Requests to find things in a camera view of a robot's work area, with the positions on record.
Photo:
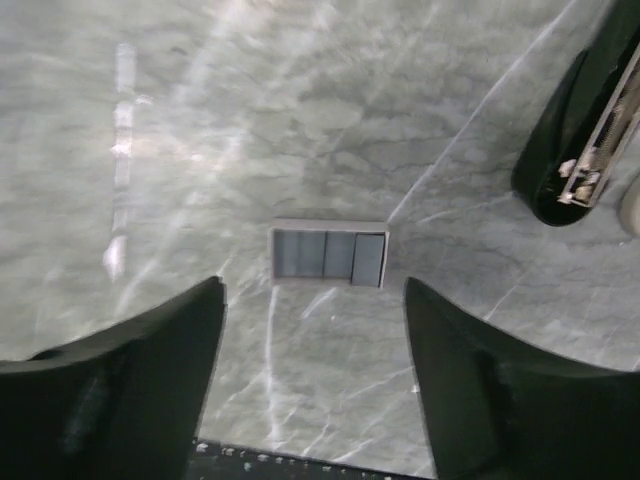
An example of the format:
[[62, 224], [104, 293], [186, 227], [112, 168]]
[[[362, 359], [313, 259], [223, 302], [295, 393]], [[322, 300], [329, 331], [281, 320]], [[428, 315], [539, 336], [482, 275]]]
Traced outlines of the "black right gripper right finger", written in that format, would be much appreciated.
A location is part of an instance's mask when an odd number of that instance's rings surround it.
[[406, 331], [441, 479], [635, 479], [639, 376], [543, 350], [415, 278]]

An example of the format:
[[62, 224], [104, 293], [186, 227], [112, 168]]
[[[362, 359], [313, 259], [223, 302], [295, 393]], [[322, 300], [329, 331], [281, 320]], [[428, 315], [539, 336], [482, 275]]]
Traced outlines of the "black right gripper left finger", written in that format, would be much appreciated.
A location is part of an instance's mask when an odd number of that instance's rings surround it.
[[1, 365], [5, 479], [180, 479], [225, 320], [209, 278], [85, 338]]

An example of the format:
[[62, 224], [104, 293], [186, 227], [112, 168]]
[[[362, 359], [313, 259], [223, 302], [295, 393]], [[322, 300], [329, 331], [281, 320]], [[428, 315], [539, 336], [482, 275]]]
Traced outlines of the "small staple box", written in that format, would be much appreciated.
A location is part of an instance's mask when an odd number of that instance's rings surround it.
[[366, 287], [351, 284], [357, 234], [383, 234], [385, 245], [380, 284], [384, 285], [390, 232], [377, 221], [276, 218], [268, 233], [271, 283], [325, 284], [329, 287]]

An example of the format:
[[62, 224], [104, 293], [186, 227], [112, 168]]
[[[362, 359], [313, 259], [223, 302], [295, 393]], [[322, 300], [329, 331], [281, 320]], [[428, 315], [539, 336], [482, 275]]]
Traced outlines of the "silver staple strip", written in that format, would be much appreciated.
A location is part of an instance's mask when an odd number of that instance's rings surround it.
[[357, 234], [351, 284], [378, 288], [380, 284], [385, 236]]

